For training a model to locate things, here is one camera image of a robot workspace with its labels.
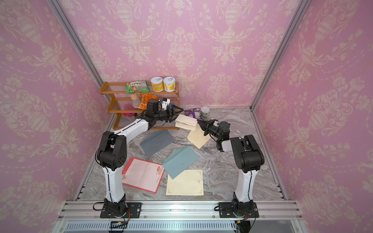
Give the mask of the aluminium front rail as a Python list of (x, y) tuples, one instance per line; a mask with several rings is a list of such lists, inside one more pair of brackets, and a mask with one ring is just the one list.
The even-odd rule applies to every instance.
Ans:
[[(219, 201), (128, 201), (135, 220), (218, 220)], [(302, 220), (295, 201), (255, 201), (258, 220)], [(67, 201), (59, 220), (102, 220), (97, 201)]]

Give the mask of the dark grey envelope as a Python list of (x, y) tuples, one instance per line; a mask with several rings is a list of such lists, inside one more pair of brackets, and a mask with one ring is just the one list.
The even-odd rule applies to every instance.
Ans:
[(146, 137), (140, 143), (140, 147), (147, 157), (151, 157), (153, 154), (174, 142), (175, 138), (168, 130), (158, 130)]

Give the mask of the cream envelope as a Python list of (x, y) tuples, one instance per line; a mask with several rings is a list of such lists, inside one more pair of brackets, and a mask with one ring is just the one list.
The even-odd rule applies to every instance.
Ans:
[(175, 126), (181, 129), (194, 131), (197, 125), (197, 119), (180, 114), (175, 120)]

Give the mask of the cream yellow letter paper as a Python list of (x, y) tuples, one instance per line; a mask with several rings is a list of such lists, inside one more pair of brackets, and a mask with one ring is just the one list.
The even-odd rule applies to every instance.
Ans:
[(202, 170), (185, 170), (174, 179), (168, 175), (167, 196), (203, 196), (204, 183)]

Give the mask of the purple snack bag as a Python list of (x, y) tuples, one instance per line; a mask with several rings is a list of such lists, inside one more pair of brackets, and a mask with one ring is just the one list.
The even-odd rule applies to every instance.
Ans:
[(195, 119), (200, 119), (201, 118), (200, 108), (193, 108), (193, 109), (185, 110), (184, 114), (188, 117), (192, 117), (192, 118), (195, 118)]

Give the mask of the green snack bag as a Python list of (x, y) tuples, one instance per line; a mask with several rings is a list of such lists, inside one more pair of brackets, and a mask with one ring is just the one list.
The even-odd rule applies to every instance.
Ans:
[(135, 81), (126, 84), (126, 94), (132, 95), (135, 93), (150, 93), (150, 88), (147, 81)]

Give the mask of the wooden three-tier shelf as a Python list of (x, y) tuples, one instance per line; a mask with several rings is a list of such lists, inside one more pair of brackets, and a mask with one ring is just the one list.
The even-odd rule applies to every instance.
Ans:
[[(125, 104), (132, 104), (132, 100), (129, 94), (126, 94), (125, 87), (126, 82), (124, 83), (108, 83), (104, 82), (100, 88), (100, 93), (102, 95), (108, 95), (110, 97), (110, 104), (107, 109), (107, 113), (114, 114), (116, 119), (113, 123), (112, 129), (119, 130), (122, 127), (122, 113), (126, 112), (123, 110), (123, 106)], [(174, 92), (166, 92), (165, 90), (161, 92), (153, 92), (152, 85), (150, 85), (150, 93), (151, 95), (157, 96), (159, 99), (163, 97), (168, 98), (171, 100), (171, 103), (177, 106), (180, 105), (180, 91), (179, 91), (179, 83), (176, 82), (176, 89)], [(135, 113), (139, 114), (142, 112), (141, 109), (135, 109)]]

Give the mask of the orange snack bag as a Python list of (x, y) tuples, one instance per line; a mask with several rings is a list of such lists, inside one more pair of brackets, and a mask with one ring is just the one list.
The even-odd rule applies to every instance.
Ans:
[(141, 94), (141, 103), (138, 106), (138, 109), (146, 110), (147, 109), (147, 103), (151, 99), (158, 100), (158, 97), (155, 96), (155, 95), (151, 95), (151, 94), (145, 94), (145, 93)]

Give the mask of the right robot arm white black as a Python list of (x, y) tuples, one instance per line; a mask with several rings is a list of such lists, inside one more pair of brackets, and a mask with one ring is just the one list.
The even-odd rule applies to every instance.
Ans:
[(265, 163), (263, 152), (253, 135), (230, 137), (230, 124), (216, 119), (197, 120), (204, 132), (215, 140), (217, 150), (232, 152), (239, 170), (238, 185), (232, 201), (218, 203), (216, 211), (221, 218), (258, 218), (258, 208), (253, 200), (255, 177)]

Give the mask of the right yellow can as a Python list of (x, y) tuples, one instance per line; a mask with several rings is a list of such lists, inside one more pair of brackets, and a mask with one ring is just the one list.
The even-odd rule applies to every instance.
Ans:
[(174, 92), (176, 89), (176, 79), (174, 77), (166, 77), (163, 79), (164, 90), (166, 92)]

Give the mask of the yellow can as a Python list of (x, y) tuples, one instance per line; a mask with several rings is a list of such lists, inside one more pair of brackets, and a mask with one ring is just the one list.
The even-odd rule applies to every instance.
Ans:
[(151, 84), (153, 92), (161, 92), (164, 90), (163, 78), (162, 77), (153, 77), (151, 79)]
[(166, 77), (163, 79), (164, 90), (166, 92), (174, 92), (176, 89), (176, 79), (174, 77)]

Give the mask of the beige bottle on shelf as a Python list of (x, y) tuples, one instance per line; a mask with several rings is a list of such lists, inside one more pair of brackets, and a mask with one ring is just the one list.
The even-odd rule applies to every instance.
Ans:
[(132, 100), (132, 106), (135, 109), (138, 109), (139, 106), (141, 105), (141, 97), (138, 95), (138, 93), (134, 93), (130, 95), (130, 98)]

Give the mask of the green instant noodle cup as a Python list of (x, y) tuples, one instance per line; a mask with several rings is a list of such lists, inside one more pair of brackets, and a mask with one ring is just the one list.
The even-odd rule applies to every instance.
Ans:
[(210, 108), (209, 107), (207, 107), (207, 106), (201, 107), (201, 109), (200, 109), (201, 119), (207, 120), (209, 118), (209, 114), (210, 114)]

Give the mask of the teal blue envelope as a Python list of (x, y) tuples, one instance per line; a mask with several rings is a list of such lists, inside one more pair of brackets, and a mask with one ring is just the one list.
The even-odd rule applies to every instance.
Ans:
[(197, 153), (190, 146), (186, 146), (173, 151), (162, 166), (168, 175), (174, 179), (198, 159)]

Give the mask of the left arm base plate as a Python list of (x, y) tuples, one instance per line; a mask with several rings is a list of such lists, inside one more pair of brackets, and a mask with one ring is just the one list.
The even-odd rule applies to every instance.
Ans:
[(101, 210), (100, 218), (130, 218), (137, 219), (140, 217), (142, 203), (125, 203), (113, 204), (105, 203)]

